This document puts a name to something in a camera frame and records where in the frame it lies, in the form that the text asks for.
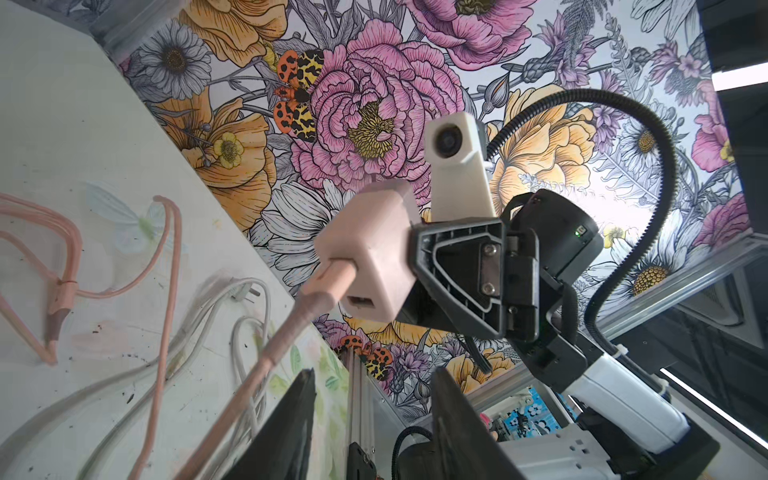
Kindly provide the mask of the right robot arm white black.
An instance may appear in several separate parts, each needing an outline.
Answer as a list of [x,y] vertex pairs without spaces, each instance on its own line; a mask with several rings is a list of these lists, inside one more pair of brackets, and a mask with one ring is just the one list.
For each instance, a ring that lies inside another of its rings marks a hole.
[[487,219],[415,227],[408,264],[416,277],[404,313],[466,338],[508,340],[533,376],[585,405],[548,435],[494,441],[446,369],[432,376],[432,426],[424,442],[394,450],[395,477],[422,479],[694,479],[718,443],[677,410],[655,381],[599,330],[609,295],[651,249],[667,219],[677,167],[669,131],[645,105],[595,89],[564,90],[515,114],[488,156],[535,117],[570,103],[597,103],[639,121],[660,154],[659,196],[635,246],[580,309],[574,281],[596,258],[598,227],[563,196],[513,197]]

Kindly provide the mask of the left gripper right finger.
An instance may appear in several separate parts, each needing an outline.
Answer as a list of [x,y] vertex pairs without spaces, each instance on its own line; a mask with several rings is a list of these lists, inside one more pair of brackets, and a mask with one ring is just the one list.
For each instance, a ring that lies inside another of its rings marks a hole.
[[431,388],[437,479],[509,479],[508,457],[446,369]]

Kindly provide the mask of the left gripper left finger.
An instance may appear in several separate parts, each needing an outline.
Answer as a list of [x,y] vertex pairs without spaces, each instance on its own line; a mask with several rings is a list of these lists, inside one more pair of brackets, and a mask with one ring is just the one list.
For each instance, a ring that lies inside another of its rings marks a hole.
[[314,370],[304,369],[224,479],[305,479],[315,398]]

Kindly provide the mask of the pink charger adapter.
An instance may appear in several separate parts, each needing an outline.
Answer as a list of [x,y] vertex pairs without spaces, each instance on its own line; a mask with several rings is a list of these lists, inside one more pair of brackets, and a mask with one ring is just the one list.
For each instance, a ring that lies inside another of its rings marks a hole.
[[407,181],[368,185],[315,237],[320,266],[302,291],[322,292],[361,320],[393,321],[415,283],[408,245],[420,222]]

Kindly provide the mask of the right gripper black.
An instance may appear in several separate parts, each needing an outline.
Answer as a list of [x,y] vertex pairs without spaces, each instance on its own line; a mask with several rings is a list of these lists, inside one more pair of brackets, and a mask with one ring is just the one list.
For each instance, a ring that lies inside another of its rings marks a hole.
[[[557,393],[588,369],[574,283],[603,248],[597,223],[547,189],[513,197],[497,218],[421,224],[409,234],[409,322],[477,339],[506,335],[532,375]],[[506,291],[502,311],[502,260]]]

